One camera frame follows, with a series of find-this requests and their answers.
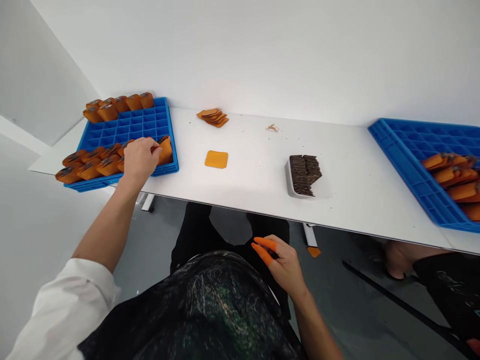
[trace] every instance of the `person's leg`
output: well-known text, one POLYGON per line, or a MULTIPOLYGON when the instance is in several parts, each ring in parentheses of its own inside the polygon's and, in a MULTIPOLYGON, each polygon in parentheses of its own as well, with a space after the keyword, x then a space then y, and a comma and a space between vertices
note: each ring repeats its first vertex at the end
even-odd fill
POLYGON ((480 256, 443 253, 419 259, 413 269, 453 333, 480 353, 480 256))
POLYGON ((247 213, 246 218, 250 222, 252 237, 244 245, 233 247, 233 251, 243 257, 250 265, 257 270, 265 284, 275 294, 280 304, 281 311, 290 319, 289 301, 287 293, 275 281, 269 268, 262 261, 260 256, 252 248, 252 242, 255 237, 266 237, 268 235, 276 235, 287 244, 290 243, 290 225, 285 219, 259 215, 254 213, 247 213))
POLYGON ((170 274, 195 255, 212 250, 232 250, 210 222, 211 205, 189 202, 175 247, 171 252, 170 274))
POLYGON ((450 253, 450 250, 439 249, 409 242, 389 240, 383 247, 386 258, 386 270, 395 279, 401 280, 405 273, 413 270, 414 262, 440 254, 450 253))

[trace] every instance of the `white container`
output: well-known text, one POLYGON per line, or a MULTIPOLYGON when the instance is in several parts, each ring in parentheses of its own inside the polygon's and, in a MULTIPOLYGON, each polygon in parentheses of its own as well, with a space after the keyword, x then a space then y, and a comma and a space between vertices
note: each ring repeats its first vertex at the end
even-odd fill
POLYGON ((320 166, 321 177, 311 186, 311 191, 313 192, 314 196, 308 196, 295 192, 292 180, 292 169, 290 168, 290 157, 288 157, 288 160, 285 164, 286 189, 288 191, 288 195, 290 195, 292 198, 305 200, 320 200, 328 199, 332 196, 328 177, 328 169, 325 167, 325 163, 318 156, 316 157, 316 160, 318 161, 318 165, 320 166))

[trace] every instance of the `person's hand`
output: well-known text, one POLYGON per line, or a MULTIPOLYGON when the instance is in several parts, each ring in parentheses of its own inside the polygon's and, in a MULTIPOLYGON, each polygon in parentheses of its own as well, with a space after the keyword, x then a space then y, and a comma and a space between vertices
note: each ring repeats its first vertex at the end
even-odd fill
POLYGON ((159 162, 162 148, 151 137, 141 137, 125 148, 125 172, 123 178, 142 188, 159 162))
POLYGON ((251 247, 268 266, 278 285, 292 299, 303 296, 307 291, 307 285, 295 249, 275 235, 254 237, 253 240, 258 244, 252 242, 251 247), (278 258, 274 259, 266 249, 276 253, 278 258))

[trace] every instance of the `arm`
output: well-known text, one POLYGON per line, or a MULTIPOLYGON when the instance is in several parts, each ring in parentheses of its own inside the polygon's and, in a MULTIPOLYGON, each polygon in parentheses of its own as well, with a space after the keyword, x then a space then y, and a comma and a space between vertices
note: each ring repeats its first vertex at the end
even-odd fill
POLYGON ((270 270, 275 281, 293 301, 296 321, 303 347, 310 360, 341 360, 342 355, 330 336, 315 305, 314 298, 305 284, 297 252, 275 235, 255 237, 251 246, 270 270), (278 255, 273 259, 267 250, 278 255))
POLYGON ((127 242, 135 200, 159 162, 158 146, 151 137, 142 137, 126 147, 125 173, 72 258, 91 260, 114 272, 127 242))
POLYGON ((117 303, 120 289, 112 273, 127 241, 135 200, 157 166, 161 150, 151 138, 127 146, 125 173, 115 193, 65 268, 39 290, 31 318, 8 360, 82 358, 76 346, 117 303))

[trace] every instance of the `forearm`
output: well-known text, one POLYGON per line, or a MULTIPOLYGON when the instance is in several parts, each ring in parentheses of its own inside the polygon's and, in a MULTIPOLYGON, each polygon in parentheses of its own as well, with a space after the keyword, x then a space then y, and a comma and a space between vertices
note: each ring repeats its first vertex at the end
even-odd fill
POLYGON ((317 309, 314 298, 305 287, 292 297, 301 343, 309 360, 340 360, 342 355, 317 309))
POLYGON ((127 242, 140 190, 135 182, 122 177, 110 200, 78 244, 72 258, 100 263, 113 273, 127 242))

